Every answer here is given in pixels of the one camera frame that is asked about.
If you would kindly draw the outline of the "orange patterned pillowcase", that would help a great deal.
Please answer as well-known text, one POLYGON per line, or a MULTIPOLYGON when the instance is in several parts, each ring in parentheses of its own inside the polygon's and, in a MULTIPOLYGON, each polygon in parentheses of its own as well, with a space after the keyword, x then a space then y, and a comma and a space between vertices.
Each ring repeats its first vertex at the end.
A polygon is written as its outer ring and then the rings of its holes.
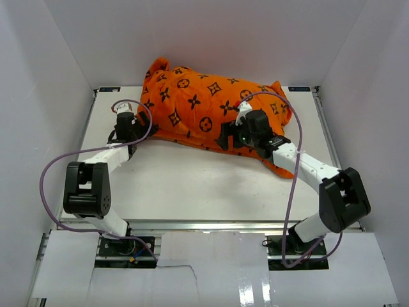
POLYGON ((264 85, 203 74, 171 67, 165 58, 157 58, 146 72, 138 115, 153 120, 156 138, 221 153, 217 144, 221 125, 236 119, 243 98, 266 113, 276 134, 284 134, 292 111, 280 82, 264 85))

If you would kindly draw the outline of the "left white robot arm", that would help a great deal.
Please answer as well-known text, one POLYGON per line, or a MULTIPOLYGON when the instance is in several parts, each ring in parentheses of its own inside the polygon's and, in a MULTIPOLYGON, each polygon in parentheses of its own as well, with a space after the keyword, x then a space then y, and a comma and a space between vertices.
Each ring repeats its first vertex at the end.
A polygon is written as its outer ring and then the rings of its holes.
POLYGON ((147 113, 120 112, 107 148, 66 168, 63 210, 114 237, 113 248, 121 255, 133 252, 135 239, 128 235, 128 223, 111 208, 110 174, 133 157, 137 143, 153 134, 151 129, 147 113))

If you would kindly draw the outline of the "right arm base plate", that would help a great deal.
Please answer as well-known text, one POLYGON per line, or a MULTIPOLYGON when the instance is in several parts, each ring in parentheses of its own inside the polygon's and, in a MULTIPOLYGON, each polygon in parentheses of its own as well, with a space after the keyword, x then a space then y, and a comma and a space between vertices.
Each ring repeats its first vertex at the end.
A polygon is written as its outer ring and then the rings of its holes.
MULTIPOLYGON (((295 262, 314 244, 315 239, 308 243, 298 244, 292 239, 286 239, 286 261, 289 264, 295 262)), ((309 254, 296 266, 287 268, 282 262, 282 236, 270 235, 261 243, 266 248, 269 271, 313 271, 328 270, 328 260, 322 258, 327 255, 325 243, 321 241, 309 254)))

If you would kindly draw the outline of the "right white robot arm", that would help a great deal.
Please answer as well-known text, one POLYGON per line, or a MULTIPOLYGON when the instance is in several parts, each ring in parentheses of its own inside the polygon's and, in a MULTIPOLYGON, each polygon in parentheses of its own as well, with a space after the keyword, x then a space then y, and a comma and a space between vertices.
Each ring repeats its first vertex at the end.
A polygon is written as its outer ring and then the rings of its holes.
POLYGON ((246 111, 235 121, 223 123, 217 144, 223 150, 249 147, 317 192, 318 212, 289 229, 288 246, 296 255, 310 250, 312 240, 341 233, 371 212, 357 170, 338 169, 301 152, 288 138, 272 130, 262 110, 246 111))

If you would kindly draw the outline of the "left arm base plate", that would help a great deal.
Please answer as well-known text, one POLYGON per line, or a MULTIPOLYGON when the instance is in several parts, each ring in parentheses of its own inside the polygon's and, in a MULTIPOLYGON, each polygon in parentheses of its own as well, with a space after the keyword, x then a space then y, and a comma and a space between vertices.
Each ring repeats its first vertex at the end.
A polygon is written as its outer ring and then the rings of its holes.
POLYGON ((155 238, 139 237, 138 240, 100 238, 96 251, 95 268, 105 269, 154 269, 157 261, 150 251, 155 251, 155 238))

